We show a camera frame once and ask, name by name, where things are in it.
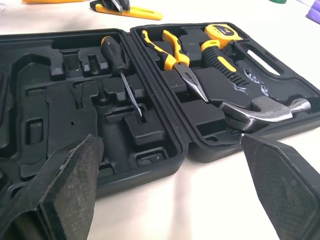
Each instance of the black screwdriver handle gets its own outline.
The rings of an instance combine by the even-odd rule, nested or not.
[[[124,61],[123,49],[113,37],[106,36],[102,39],[101,52],[105,59],[111,64],[114,75],[119,76],[120,73],[126,74],[129,67]]]
[[[201,46],[202,57],[208,67],[218,69],[229,81],[237,87],[248,88],[252,99],[263,96],[261,86],[249,80],[243,73],[239,72],[233,63],[227,61],[226,56],[220,51],[218,40],[206,41]]]

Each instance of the black plastic tool case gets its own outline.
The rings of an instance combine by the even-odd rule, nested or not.
[[[214,68],[202,67],[200,44],[210,23],[165,24],[119,29],[0,36],[0,213],[55,151],[100,136],[104,155],[97,183],[102,197],[175,173],[187,153],[211,162],[241,150],[241,131],[227,126],[218,106],[223,101],[247,106],[251,100],[228,85]],[[222,51],[241,69],[250,69],[277,101],[306,98],[311,113],[270,124],[254,134],[281,139],[320,126],[320,91],[258,45],[235,25],[244,40]],[[163,71],[159,57],[144,46],[142,30],[168,52],[166,29],[176,35],[190,57],[212,104],[192,95],[174,70]],[[114,37],[130,66],[127,80],[143,110],[135,116],[119,77],[112,76],[100,51],[101,40]],[[280,76],[247,54],[252,50]],[[103,87],[107,104],[98,99]]]

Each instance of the yellow and black handle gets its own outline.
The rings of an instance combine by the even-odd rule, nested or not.
[[[163,62],[164,70],[173,69],[174,65],[177,63],[177,60],[171,54],[167,53],[165,50],[161,49],[157,45],[155,45],[148,36],[148,32],[146,30],[142,30],[141,38],[146,47],[154,50],[158,56],[161,58]]]
[[[228,62],[224,54],[220,51],[220,47],[219,40],[209,40],[202,44],[202,57],[207,66],[218,69],[227,79],[238,87],[244,87],[250,84],[244,75],[236,69],[236,66]]]
[[[183,53],[181,43],[175,35],[167,30],[163,30],[162,40],[171,44],[174,52],[174,58],[178,63],[185,63],[189,66],[190,58]]]
[[[167,53],[157,45],[155,45],[148,36],[148,32],[146,30],[142,31],[141,38],[146,47],[151,48],[154,50],[158,56],[161,58],[163,62],[163,69],[164,70],[171,70],[173,69],[176,63],[185,63],[187,66],[190,64],[190,59],[187,55],[182,52],[182,47],[179,39],[170,33],[167,30],[164,30],[162,33],[162,40],[169,42],[173,48],[174,56]]]

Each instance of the yellow tape measure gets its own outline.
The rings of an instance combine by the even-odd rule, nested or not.
[[[220,41],[220,48],[223,49],[231,40],[242,40],[238,33],[227,24],[210,24],[204,32],[211,39]]]

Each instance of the metal hammer head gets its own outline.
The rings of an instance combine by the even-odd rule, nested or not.
[[[227,115],[228,125],[245,132],[255,132],[269,123],[278,123],[292,119],[299,112],[310,112],[311,105],[304,98],[295,99],[286,106],[267,96],[260,96],[252,100],[253,108],[258,111],[246,110],[230,103],[223,102],[220,109]]]

